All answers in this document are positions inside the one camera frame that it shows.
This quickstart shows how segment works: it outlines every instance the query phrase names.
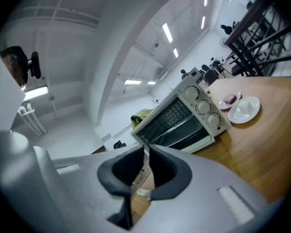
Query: toaster oven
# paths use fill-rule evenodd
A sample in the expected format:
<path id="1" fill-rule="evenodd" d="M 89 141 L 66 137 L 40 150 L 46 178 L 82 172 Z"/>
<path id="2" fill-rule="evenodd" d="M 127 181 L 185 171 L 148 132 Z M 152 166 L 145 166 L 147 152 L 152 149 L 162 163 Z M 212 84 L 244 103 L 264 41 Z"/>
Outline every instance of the toaster oven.
<path id="1" fill-rule="evenodd" d="M 215 141 L 228 128 L 219 109 L 197 84 L 195 72 L 185 77 L 131 135 L 150 144 L 193 153 Z"/>

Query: ceiling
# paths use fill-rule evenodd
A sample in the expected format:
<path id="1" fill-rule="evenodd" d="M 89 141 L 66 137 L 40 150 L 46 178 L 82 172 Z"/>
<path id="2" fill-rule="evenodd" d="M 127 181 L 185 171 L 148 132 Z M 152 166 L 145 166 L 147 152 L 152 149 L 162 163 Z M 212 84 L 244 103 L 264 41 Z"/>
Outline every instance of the ceiling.
<path id="1" fill-rule="evenodd" d="M 90 65 L 97 28 L 108 0 L 22 0 L 0 33 L 0 50 L 19 45 L 30 59 L 38 51 L 42 78 L 29 78 L 27 90 L 48 85 L 56 109 L 82 103 L 84 71 Z M 148 81 L 156 81 L 164 69 L 171 69 L 189 46 L 208 27 L 200 29 L 201 18 L 211 16 L 204 0 L 169 0 L 149 21 L 129 51 L 113 84 L 110 99 L 148 93 Z M 167 23 L 174 41 L 162 30 Z M 126 79 L 141 85 L 124 85 Z M 53 112 L 48 96 L 33 99 L 38 116 Z M 13 128 L 22 124 L 16 117 Z"/>
<path id="2" fill-rule="evenodd" d="M 169 0 L 149 21 L 131 47 L 116 78 L 109 100 L 122 96 L 135 96 L 148 93 L 152 85 L 164 70 L 170 70 L 181 55 L 208 28 L 206 19 L 201 29 L 202 17 L 210 18 L 211 3 L 204 7 L 204 0 Z M 167 23 L 173 41 L 169 43 L 162 25 Z M 177 48 L 179 58 L 174 56 Z M 140 85 L 125 85 L 125 80 L 141 80 Z"/>

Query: oven control knob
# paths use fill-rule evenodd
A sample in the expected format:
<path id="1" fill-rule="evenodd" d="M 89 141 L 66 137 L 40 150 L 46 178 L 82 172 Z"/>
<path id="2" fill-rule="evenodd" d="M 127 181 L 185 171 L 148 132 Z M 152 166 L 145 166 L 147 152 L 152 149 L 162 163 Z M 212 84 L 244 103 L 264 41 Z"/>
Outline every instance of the oven control knob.
<path id="1" fill-rule="evenodd" d="M 188 100 L 196 100 L 199 97 L 199 90 L 195 86 L 189 86 L 184 90 L 184 96 Z"/>
<path id="2" fill-rule="evenodd" d="M 212 113 L 207 117 L 207 122 L 212 129 L 216 129 L 220 123 L 220 116 L 217 113 Z"/>
<path id="3" fill-rule="evenodd" d="M 208 101 L 203 100 L 197 105 L 197 112 L 204 115 L 207 114 L 210 111 L 210 104 Z"/>

